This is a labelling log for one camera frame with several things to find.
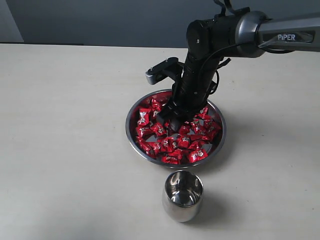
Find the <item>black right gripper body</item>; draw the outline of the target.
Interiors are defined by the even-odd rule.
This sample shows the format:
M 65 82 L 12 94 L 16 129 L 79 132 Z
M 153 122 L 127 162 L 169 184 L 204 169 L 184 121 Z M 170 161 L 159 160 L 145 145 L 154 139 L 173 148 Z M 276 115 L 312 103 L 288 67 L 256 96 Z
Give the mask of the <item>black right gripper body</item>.
M 170 119 L 188 120 L 207 104 L 208 94 L 194 86 L 173 84 L 171 97 L 162 111 L 170 113 Z

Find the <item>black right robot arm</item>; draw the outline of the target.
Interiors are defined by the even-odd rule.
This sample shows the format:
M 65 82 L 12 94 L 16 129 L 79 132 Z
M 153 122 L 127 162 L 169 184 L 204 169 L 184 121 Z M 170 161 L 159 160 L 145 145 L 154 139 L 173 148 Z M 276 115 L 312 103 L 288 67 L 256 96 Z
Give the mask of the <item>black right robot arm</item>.
M 320 15 L 312 13 L 270 19 L 261 11 L 234 11 L 213 19 L 195 20 L 186 32 L 188 52 L 183 71 L 172 86 L 172 96 L 157 115 L 171 127 L 190 121 L 217 88 L 213 77 L 230 58 L 320 50 Z

